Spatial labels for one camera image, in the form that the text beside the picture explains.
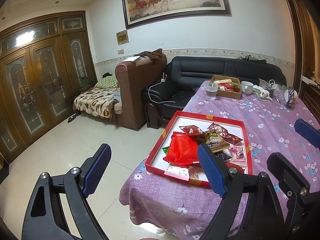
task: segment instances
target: sofa armrest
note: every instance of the sofa armrest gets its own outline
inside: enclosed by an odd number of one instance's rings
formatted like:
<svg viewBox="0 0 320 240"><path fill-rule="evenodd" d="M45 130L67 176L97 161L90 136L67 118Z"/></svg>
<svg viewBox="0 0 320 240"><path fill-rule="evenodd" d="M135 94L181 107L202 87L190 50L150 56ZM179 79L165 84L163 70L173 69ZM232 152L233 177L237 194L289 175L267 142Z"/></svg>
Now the sofa armrest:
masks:
<svg viewBox="0 0 320 240"><path fill-rule="evenodd" d="M170 81L167 80L166 82L162 82L161 84L155 85L153 87L149 88L147 87L145 89L145 92L150 93L150 95L154 95L156 97L159 97L163 99L163 101L168 101L170 98L172 98L176 93L177 93L177 85Z"/></svg>
<svg viewBox="0 0 320 240"><path fill-rule="evenodd" d="M144 57L135 62L121 62L117 65L115 74L120 86L126 127L138 129L146 121L141 94L146 87L161 78L166 65L165 54L158 63Z"/></svg>

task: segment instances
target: white cable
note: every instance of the white cable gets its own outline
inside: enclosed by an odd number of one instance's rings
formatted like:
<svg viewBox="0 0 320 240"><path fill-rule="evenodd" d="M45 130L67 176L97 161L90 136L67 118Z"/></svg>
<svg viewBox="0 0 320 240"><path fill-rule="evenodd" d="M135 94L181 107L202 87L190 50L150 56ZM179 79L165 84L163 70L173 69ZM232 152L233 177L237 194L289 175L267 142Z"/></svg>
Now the white cable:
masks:
<svg viewBox="0 0 320 240"><path fill-rule="evenodd" d="M156 86L156 85L160 85L162 82L165 82L165 80L164 80L164 73L163 73L163 78L161 79L161 82L160 82L160 83L155 84L155 85L149 87L148 95L149 95L150 100L151 100L152 102L154 102L154 103L157 103L157 104L162 104L162 103L175 103L174 101L163 101L163 102L160 102L160 103L159 103L159 102L153 101L153 100L151 99L151 96L150 96L150 88L152 88L152 87L154 87L154 86Z"/></svg>

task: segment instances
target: floral tablecloth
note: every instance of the floral tablecloth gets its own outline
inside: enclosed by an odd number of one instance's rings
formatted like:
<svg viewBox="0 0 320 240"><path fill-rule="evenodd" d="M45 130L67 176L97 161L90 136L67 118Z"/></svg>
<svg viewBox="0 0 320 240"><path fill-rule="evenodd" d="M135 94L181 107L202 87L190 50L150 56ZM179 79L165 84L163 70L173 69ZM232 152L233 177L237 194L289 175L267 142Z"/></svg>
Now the floral tablecloth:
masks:
<svg viewBox="0 0 320 240"><path fill-rule="evenodd" d="M267 171L267 159L272 152L282 153L309 181L310 192L320 189L319 150L294 130L302 118L316 129L320 126L304 103L297 99L290 111L284 102L263 102L257 96L242 95L241 100L217 97L207 100L204 82L184 111L241 120L246 126L251 144L253 174ZM221 201L211 189L182 184L146 171L145 160L123 185L119 201L130 206L131 221L139 225L149 222L182 240L196 240L208 226ZM283 215L286 217L287 196L271 175ZM244 195L231 234L240 225L246 205Z"/></svg>

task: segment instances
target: white tile floor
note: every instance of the white tile floor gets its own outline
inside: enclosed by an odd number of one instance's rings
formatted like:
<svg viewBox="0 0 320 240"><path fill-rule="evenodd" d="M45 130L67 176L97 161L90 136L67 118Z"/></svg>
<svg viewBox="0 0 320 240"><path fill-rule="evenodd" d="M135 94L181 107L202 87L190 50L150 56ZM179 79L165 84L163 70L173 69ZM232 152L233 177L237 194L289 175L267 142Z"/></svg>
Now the white tile floor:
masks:
<svg viewBox="0 0 320 240"><path fill-rule="evenodd" d="M63 121L10 164L10 174L0 185L0 217L21 239L24 214L38 176L44 171L52 176L65 174L93 156L101 143L108 143L112 149L112 159L96 192L88 197L88 202L109 239L153 237L177 240L152 224L134 225L129 218L129 207L122 206L118 200L123 183L147 156L162 131L147 128L146 125L139 131L129 130L105 124L85 114L71 123ZM61 195L61 199L71 233L80 237L65 195Z"/></svg>

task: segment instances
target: blue gripper pad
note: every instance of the blue gripper pad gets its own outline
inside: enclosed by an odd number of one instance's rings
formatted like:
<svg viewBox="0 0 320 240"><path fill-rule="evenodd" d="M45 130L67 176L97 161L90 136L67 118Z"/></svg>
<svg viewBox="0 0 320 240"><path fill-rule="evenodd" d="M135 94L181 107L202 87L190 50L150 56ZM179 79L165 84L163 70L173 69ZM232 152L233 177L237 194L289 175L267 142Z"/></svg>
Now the blue gripper pad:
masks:
<svg viewBox="0 0 320 240"><path fill-rule="evenodd" d="M227 193L226 181L228 175L225 174L226 165L220 160L215 154L212 153L210 148L206 144L200 144L198 146L198 160L201 164L202 169L204 170L205 175L208 178L212 190L219 194L223 198Z"/></svg>
<svg viewBox="0 0 320 240"><path fill-rule="evenodd" d="M80 175L80 187L84 198L96 191L110 160L111 148L108 144L102 144L93 157L85 160Z"/></svg>
<svg viewBox="0 0 320 240"><path fill-rule="evenodd" d="M302 119L294 124L294 129L314 147L320 147L320 132Z"/></svg>

